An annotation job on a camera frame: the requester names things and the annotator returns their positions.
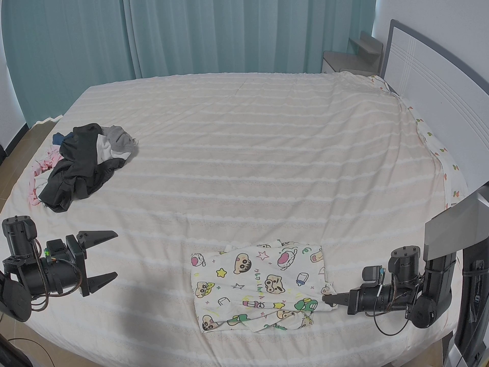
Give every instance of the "curtain fold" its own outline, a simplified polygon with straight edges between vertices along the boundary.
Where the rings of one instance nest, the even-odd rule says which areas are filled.
[[[372,33],[376,0],[3,0],[7,63],[31,126],[89,86],[205,72],[321,70]]]

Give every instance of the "wall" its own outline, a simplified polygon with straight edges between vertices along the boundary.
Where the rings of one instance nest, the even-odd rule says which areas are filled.
[[[0,23],[0,144],[5,149],[25,124],[5,60]]]
[[[373,36],[384,48],[391,19],[419,31],[489,81],[489,0],[377,0]]]

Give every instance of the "striped bed sheet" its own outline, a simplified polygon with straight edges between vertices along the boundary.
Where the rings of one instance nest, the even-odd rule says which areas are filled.
[[[105,366],[399,365],[454,329],[459,266],[452,305],[429,329],[408,324],[386,337],[340,306],[298,330],[199,330],[194,251],[320,244],[328,281],[347,292],[364,266],[423,246],[425,222],[445,208],[443,170],[407,108],[369,78],[227,73],[111,83],[87,89],[52,133],[91,122],[138,139],[125,166],[65,213],[28,204],[28,167],[2,211],[31,216],[43,245],[78,230],[119,234],[87,259],[89,276],[118,278],[89,297],[51,299],[27,322],[55,344]],[[7,257],[5,238],[0,248]],[[403,312],[378,323],[393,333]]]

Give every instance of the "nightstand shelf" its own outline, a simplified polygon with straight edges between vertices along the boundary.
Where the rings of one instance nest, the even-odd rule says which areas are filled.
[[[358,47],[358,54],[326,51],[323,53],[321,72],[349,71],[364,76],[378,74],[383,49],[382,42],[364,31],[360,33],[360,39],[350,38],[350,42]]]

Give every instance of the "white headboard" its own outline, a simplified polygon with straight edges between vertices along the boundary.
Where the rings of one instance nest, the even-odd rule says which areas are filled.
[[[395,20],[381,76],[449,149],[469,192],[489,180],[488,82],[448,50]]]

